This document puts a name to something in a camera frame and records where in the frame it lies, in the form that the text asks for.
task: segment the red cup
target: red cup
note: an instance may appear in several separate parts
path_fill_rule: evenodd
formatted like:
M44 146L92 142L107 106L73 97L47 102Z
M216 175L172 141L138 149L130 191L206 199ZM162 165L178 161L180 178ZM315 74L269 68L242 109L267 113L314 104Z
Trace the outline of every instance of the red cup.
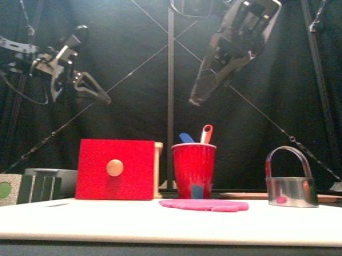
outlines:
M182 143L172 146L179 198L210 198L215 152L216 147L204 143Z

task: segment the black curtain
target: black curtain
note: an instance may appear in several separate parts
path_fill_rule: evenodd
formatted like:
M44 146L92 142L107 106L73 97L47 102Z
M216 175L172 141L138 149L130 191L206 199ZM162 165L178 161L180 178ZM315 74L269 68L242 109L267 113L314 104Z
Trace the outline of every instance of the black curtain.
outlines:
M27 43L27 21L19 2L0 1L0 35ZM309 2L311 15L319 2ZM23 173L28 167L77 169L81 138L148 139L166 146L160 158L163 183L172 179L167 154L170 131L172 143L180 142L180 132L199 140L202 128L210 123L214 125L211 142L218 147L214 188L263 190L269 152L282 145L297 146L287 135L342 175L339 159L334 159L329 144L326 123L331 120L326 120L322 108L301 1L283 1L263 54L239 71L231 87L219 88L202 107L190 105L188 97L199 60L222 22L222 1L214 1L207 18L194 19L175 13L171 26L167 0L32 0L24 4L28 21L36 22L35 45L43 50L48 46L60 50L75 28L88 27L76 69L94 76L112 103L88 107L90 100L64 97L56 103L49 98L48 104L39 105L19 96L1 79L1 171ZM317 39L333 127L341 141L338 10L341 1L330 1ZM168 121L170 27L175 35L172 127ZM3 48L0 54L1 70L11 84L29 98L44 102L49 78L39 74L31 78L29 65L17 60L16 54ZM13 62L24 70L23 74L11 70ZM40 147L44 138L47 143ZM25 156L32 148L35 152ZM23 155L27 159L11 168ZM326 190L337 180L317 161L311 158L309 161L318 188ZM299 160L286 153L275 156L274 171L281 176L303 175Z

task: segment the bucket handle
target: bucket handle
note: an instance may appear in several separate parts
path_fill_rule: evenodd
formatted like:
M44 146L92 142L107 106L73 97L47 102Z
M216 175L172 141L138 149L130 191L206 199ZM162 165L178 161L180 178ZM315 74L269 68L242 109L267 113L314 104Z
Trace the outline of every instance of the bucket handle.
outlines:
M289 147L289 146L278 147L269 154L269 156L266 158L266 177L271 178L271 158L273 158L273 155L274 155L275 151L278 151L279 149L289 150L289 151L291 151L298 156L298 158L299 158L299 160L302 162L302 166L303 166L303 170L305 170L305 176L311 178L313 175L311 175L311 171L310 171L310 167L309 167L309 162L307 162L307 159L306 159L303 153L298 149L295 149L293 147Z

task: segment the metal rod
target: metal rod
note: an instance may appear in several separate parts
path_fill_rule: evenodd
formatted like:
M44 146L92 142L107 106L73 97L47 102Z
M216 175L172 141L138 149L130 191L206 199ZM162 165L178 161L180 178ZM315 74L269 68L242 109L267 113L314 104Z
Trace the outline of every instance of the metal rod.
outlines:
M174 165L172 151L174 144L174 71L175 71L175 16L168 8L168 99L167 99L167 190L172 189Z
M318 91L321 96L321 104L322 104L322 111L323 111L323 117L325 117L331 160L333 160L334 169L341 170L339 149L337 144L335 129L333 125L334 122L333 122L331 108L330 108L329 97L327 97L327 89L326 89L326 83L325 83L325 77L323 77L323 69L322 69L322 61L319 57L317 36L315 36L315 33L311 33L310 31L310 24L313 23L313 18L310 14L309 1L301 0L301 5L303 10L307 39L309 39L311 57L314 62L313 64L315 69L315 78L317 78Z

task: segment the table surface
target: table surface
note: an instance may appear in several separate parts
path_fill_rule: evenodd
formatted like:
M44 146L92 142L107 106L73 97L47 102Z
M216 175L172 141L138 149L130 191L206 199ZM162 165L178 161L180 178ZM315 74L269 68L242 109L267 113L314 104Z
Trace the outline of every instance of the table surface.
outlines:
M342 247L342 208L243 200L242 212L162 207L160 200L61 199L0 207L0 239Z

